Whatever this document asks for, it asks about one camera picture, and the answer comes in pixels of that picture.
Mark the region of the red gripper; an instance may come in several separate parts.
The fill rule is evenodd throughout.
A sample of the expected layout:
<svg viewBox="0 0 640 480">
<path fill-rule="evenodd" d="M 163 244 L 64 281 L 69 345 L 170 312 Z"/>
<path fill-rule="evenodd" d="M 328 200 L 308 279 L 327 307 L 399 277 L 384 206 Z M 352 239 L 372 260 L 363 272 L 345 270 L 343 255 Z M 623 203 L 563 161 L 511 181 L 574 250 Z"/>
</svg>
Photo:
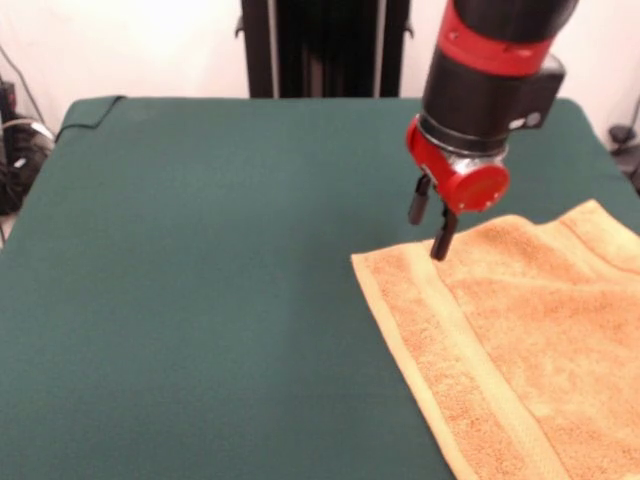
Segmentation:
<svg viewBox="0 0 640 480">
<path fill-rule="evenodd" d="M 510 173 L 504 164 L 507 149 L 483 156 L 447 151 L 421 130 L 418 119 L 415 116 L 409 123 L 406 144 L 424 174 L 416 183 L 408 221 L 411 225 L 422 222 L 432 182 L 445 205 L 443 224 L 433 240 L 430 257 L 443 261 L 458 228 L 456 214 L 483 212 L 501 200 L 508 190 Z"/>
</svg>

